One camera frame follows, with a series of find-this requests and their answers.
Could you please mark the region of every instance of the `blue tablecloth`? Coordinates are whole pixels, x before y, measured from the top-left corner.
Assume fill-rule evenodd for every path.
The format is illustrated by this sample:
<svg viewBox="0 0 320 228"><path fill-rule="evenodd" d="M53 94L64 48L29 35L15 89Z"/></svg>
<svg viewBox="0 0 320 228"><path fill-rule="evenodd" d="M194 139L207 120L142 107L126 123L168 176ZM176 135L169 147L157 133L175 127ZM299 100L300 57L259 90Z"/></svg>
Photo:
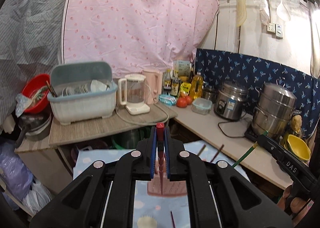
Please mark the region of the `blue tablecloth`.
<svg viewBox="0 0 320 228"><path fill-rule="evenodd" d="M184 147L187 151L197 154L203 144L207 147L201 154L201 159L211 160L217 149L207 144L205 141L196 141L185 143ZM105 163L119 160L124 154L131 150L92 150L80 151L76 166L74 168L73 178L75 179L94 161L102 160ZM215 161L225 160L229 164L233 164L234 160L230 159L223 153L220 153ZM237 166L236 170L248 178L241 166ZM170 211L174 216L176 228L190 228L189 206L187 196L178 197L158 197L147 194L147 181L137 181L134 198L133 211L133 228L138 228L137 220L142 216L151 216L157 221L157 228L172 227Z"/></svg>

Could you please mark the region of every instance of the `striped gray fabric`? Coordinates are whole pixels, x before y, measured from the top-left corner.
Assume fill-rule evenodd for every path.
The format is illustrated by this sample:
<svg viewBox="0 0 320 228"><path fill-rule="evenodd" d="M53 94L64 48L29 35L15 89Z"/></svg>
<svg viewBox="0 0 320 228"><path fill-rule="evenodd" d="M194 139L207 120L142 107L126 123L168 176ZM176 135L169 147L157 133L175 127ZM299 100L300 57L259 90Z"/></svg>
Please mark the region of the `striped gray fabric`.
<svg viewBox="0 0 320 228"><path fill-rule="evenodd" d="M6 0L0 9L0 125L26 82L58 63L65 1Z"/></svg>

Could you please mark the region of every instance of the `power outlet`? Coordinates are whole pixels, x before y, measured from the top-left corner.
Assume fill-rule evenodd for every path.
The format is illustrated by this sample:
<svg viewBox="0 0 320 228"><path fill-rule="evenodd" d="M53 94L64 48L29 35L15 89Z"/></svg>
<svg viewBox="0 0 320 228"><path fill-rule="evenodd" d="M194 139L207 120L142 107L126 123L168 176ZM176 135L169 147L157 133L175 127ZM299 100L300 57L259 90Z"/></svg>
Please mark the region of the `power outlet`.
<svg viewBox="0 0 320 228"><path fill-rule="evenodd" d="M267 32L276 33L276 25L273 23L269 23L267 26Z"/></svg>
<svg viewBox="0 0 320 228"><path fill-rule="evenodd" d="M279 24L276 24L276 38L283 39L282 26Z"/></svg>

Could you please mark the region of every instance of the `rice cooker label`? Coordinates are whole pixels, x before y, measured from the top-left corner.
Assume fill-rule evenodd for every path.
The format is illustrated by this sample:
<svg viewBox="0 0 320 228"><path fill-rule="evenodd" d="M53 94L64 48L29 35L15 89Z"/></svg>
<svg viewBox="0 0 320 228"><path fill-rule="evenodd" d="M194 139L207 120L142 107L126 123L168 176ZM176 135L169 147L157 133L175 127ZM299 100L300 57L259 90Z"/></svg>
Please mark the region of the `rice cooker label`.
<svg viewBox="0 0 320 228"><path fill-rule="evenodd" d="M235 104L236 104L236 102L234 100L229 99L227 109L233 111Z"/></svg>

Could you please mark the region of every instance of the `polka dot tablecloth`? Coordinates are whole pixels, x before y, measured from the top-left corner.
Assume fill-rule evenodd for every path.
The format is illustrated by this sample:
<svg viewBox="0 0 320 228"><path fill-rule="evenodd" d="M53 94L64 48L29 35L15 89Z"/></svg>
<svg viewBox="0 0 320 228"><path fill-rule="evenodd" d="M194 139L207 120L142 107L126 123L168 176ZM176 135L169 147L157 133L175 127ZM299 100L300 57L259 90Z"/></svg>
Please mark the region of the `polka dot tablecloth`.
<svg viewBox="0 0 320 228"><path fill-rule="evenodd" d="M211 27L217 0L67 0L62 62L108 62L114 77L188 60Z"/></svg>
<svg viewBox="0 0 320 228"><path fill-rule="evenodd" d="M205 141L196 141L184 144L185 149L197 154L203 144L207 147L201 154L201 159L210 160L217 149L207 144ZM96 160L103 160L105 163L119 160L124 154L131 150L92 150L80 151L76 166L74 168L74 179L81 174ZM220 153L216 161L225 160L229 164L234 161L226 155ZM244 170L237 166L236 170L249 180ZM189 206L187 196L178 197L158 197L147 194L147 181L137 181L134 197L133 228L138 228L137 221L141 216L151 216L157 221L157 228L172 227L170 211L174 216L176 228L190 228Z"/></svg>

